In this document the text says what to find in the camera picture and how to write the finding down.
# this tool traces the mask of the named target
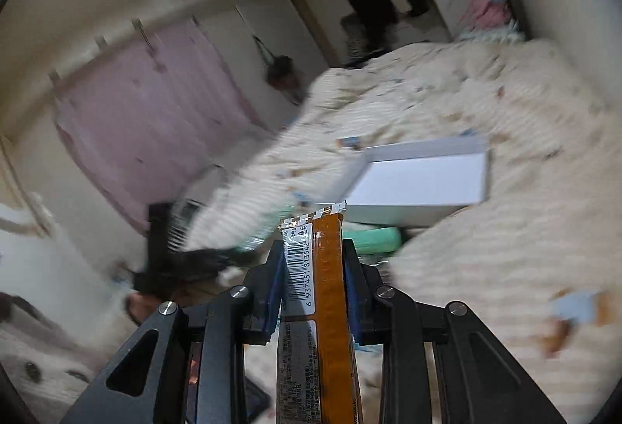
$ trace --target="bed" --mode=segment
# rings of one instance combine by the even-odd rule
[[[186,248],[238,244],[292,192],[325,191],[356,157],[337,139],[467,130],[491,143],[488,200],[406,243],[391,259],[393,283],[416,301],[468,303],[569,423],[589,422],[622,373],[622,322],[579,327],[553,359],[537,337],[560,290],[620,293],[622,125],[552,43],[414,44],[325,72],[297,122],[195,217]],[[269,391],[274,343],[246,353],[247,372]],[[357,358],[365,420],[375,422],[379,354]]]

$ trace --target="bag strap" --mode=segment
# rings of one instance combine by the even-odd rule
[[[262,61],[267,67],[270,67],[275,59],[274,54],[257,36],[253,35],[253,40],[255,41],[255,45],[257,45],[257,50],[259,50]]]

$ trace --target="metal screw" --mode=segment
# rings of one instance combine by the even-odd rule
[[[395,289],[390,285],[381,285],[380,287],[378,287],[378,289],[376,289],[376,295],[379,298],[389,300],[393,296],[395,296]]]
[[[162,315],[170,315],[177,310],[177,304],[172,301],[164,301],[157,309]]]
[[[468,312],[468,306],[462,301],[454,301],[449,304],[449,311],[453,315],[465,315]]]
[[[249,292],[250,291],[248,290],[248,287],[244,287],[243,285],[236,285],[229,291],[229,294],[231,294],[232,298],[238,300],[247,297]]]

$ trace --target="white label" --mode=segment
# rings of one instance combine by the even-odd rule
[[[304,224],[281,231],[285,244],[285,296],[281,317],[315,313],[313,285],[312,225]]]
[[[279,424],[321,424],[315,321],[281,322]]]

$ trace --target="pink curtain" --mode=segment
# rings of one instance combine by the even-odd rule
[[[257,116],[194,21],[104,53],[58,89],[57,126],[76,163],[145,230]]]

